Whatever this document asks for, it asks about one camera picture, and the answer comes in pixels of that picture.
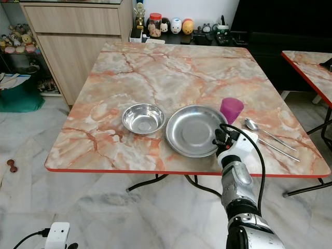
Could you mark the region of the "stainless steel plate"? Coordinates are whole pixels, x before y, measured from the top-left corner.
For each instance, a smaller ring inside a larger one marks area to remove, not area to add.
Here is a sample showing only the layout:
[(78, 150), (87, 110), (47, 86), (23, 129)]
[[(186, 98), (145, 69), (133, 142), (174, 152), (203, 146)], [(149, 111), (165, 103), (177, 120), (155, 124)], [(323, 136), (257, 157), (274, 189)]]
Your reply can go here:
[(211, 156), (217, 150), (214, 131), (227, 123), (223, 114), (208, 106), (192, 105), (179, 109), (168, 121), (165, 135), (169, 145), (190, 158)]

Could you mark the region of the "purple plastic cup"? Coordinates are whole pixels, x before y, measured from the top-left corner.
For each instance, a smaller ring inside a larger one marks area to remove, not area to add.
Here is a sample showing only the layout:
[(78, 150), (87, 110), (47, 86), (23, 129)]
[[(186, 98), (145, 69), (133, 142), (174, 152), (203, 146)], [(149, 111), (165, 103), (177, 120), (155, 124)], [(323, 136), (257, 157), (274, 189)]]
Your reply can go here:
[(237, 98), (223, 98), (220, 105), (220, 112), (226, 118), (226, 123), (232, 125), (242, 113), (244, 104)]

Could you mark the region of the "stainless steel spoon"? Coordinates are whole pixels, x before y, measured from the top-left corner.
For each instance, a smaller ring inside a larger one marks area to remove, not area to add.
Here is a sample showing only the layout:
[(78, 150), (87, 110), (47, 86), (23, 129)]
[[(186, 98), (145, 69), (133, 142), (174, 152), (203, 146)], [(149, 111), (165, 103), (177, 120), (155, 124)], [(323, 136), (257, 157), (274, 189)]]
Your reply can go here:
[(284, 142), (283, 140), (275, 137), (275, 135), (272, 135), (272, 133), (266, 131), (266, 130), (261, 130), (261, 128), (259, 128), (258, 124), (256, 122), (254, 122), (253, 120), (249, 119), (249, 118), (245, 118), (245, 125), (247, 126), (247, 128), (251, 129), (251, 130), (255, 130), (255, 131), (263, 131), (265, 134), (269, 135), (272, 139), (276, 140), (277, 142), (281, 143), (282, 145), (284, 145), (285, 147), (293, 150), (293, 151), (297, 151), (296, 149), (294, 149), (293, 147), (291, 147), (290, 145), (287, 145), (286, 142)]

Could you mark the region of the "thin steel chopstick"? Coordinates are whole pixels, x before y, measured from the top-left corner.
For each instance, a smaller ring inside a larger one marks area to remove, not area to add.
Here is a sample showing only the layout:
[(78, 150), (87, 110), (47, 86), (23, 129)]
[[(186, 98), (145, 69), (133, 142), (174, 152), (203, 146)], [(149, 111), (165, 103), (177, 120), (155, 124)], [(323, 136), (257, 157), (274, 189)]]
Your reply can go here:
[(281, 149), (271, 145), (270, 143), (266, 142), (265, 140), (261, 139), (260, 137), (258, 138), (259, 142), (263, 143), (264, 145), (267, 145), (268, 147), (270, 147), (270, 149), (273, 149), (274, 151), (280, 152), (281, 154), (283, 154), (284, 156), (287, 156), (288, 158), (300, 162), (300, 159), (298, 159), (297, 157), (291, 156), (290, 154), (288, 154), (285, 151), (282, 151)]

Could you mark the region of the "stainless steel bowl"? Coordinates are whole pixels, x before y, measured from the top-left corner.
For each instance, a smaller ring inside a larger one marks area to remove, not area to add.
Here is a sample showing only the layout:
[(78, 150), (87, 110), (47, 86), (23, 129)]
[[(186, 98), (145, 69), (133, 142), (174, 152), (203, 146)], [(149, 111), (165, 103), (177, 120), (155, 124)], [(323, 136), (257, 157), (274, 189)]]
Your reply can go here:
[(138, 135), (149, 135), (163, 128), (168, 117), (163, 110), (153, 104), (135, 104), (122, 114), (125, 128)]

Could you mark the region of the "marble table red edge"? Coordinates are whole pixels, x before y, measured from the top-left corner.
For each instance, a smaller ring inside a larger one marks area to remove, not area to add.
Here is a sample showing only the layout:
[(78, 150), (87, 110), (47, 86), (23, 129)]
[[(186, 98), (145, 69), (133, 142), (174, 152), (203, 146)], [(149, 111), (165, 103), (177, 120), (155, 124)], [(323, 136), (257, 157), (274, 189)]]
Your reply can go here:
[(285, 50), (281, 55), (329, 107), (324, 123), (309, 130), (307, 134), (325, 130), (332, 124), (332, 71), (330, 66), (324, 67), (320, 64), (332, 59), (332, 53)]
[(185, 157), (174, 151), (164, 130), (132, 133), (123, 112), (153, 104), (171, 117), (201, 105), (218, 111), (224, 98), (244, 104), (234, 125), (253, 119), (289, 145), (288, 156), (259, 149), (267, 176), (324, 178), (330, 168), (296, 116), (246, 48), (108, 43), (102, 48), (48, 154), (52, 172), (216, 175), (214, 156)]

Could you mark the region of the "green mug with pens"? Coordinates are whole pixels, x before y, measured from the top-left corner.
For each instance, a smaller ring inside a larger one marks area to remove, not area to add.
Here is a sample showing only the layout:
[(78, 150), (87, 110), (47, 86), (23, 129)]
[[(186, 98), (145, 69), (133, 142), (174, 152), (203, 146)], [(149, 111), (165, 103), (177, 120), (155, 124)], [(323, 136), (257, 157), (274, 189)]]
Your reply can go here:
[(221, 15), (219, 23), (214, 26), (214, 30), (216, 35), (229, 35), (230, 27), (226, 24), (224, 15)]

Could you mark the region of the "green bag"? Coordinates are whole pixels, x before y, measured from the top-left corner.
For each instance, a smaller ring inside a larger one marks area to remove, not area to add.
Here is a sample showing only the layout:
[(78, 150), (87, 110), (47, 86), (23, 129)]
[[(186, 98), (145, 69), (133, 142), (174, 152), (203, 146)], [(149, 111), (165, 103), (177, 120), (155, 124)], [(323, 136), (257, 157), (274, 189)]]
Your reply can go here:
[(44, 102), (33, 78), (12, 89), (0, 90), (0, 113), (33, 112), (39, 110)]

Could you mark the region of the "orange yellow egg figurine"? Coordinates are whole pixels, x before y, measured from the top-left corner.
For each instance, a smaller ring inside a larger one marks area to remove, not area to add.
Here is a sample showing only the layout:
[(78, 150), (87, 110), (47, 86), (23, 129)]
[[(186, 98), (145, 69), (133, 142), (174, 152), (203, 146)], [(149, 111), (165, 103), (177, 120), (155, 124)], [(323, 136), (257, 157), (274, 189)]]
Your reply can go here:
[(182, 23), (181, 30), (184, 35), (192, 35), (194, 31), (194, 22), (192, 19), (185, 19)]

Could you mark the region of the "white papers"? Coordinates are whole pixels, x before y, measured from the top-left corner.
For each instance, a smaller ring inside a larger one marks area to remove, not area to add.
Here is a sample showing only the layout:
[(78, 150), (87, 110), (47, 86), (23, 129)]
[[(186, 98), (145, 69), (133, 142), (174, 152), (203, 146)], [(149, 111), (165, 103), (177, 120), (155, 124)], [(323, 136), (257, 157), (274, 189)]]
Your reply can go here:
[(6, 74), (1, 73), (0, 76), (0, 90), (12, 89), (16, 86), (22, 85), (31, 76), (29, 74)]

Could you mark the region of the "glass jar red lid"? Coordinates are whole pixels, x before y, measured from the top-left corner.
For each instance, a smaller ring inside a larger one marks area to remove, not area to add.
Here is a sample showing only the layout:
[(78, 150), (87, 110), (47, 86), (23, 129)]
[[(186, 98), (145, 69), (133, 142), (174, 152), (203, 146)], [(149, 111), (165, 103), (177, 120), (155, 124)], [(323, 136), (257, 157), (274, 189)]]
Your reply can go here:
[(159, 37), (161, 36), (161, 21), (163, 17), (161, 14), (153, 12), (149, 15), (149, 19), (147, 21), (148, 25), (148, 31), (149, 36), (151, 38)]

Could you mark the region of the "glass display shelf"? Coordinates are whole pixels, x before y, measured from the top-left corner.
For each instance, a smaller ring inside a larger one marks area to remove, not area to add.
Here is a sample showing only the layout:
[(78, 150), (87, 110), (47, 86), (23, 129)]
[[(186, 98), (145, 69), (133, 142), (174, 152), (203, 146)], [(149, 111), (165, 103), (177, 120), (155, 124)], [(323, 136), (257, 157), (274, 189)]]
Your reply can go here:
[[(36, 51), (28, 53), (21, 35), (29, 34), (35, 41)], [(33, 33), (19, 0), (0, 0), (0, 52), (2, 73), (31, 75), (44, 96), (61, 96), (48, 69), (45, 57)]]

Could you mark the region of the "small golden trophy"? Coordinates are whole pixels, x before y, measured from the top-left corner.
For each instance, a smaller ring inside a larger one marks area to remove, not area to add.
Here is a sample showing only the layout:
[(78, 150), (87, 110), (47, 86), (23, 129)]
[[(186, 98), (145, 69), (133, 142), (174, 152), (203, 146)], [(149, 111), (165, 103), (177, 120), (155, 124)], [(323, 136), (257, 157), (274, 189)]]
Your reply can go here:
[(145, 8), (143, 5), (143, 0), (136, 0), (136, 7), (134, 8), (135, 21), (134, 26), (131, 30), (130, 42), (132, 43), (142, 43), (143, 34), (145, 33)]

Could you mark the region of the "yellow plush doll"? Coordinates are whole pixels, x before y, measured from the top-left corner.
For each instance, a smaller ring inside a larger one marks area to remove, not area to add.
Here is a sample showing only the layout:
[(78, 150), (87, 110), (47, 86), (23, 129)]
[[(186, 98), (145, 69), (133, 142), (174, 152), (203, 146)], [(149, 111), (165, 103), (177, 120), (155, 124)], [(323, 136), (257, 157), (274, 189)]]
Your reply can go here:
[(32, 36), (29, 34), (21, 35), (23, 40), (24, 49), (28, 53), (34, 53), (36, 51), (35, 41), (33, 40)]

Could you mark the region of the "light wooden cabinet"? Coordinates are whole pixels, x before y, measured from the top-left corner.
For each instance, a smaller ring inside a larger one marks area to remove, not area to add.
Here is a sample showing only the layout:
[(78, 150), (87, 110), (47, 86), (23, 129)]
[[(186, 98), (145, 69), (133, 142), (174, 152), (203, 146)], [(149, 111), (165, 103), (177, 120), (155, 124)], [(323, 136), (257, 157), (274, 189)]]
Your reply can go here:
[(48, 68), (69, 106), (105, 43), (126, 42), (135, 0), (20, 0)]

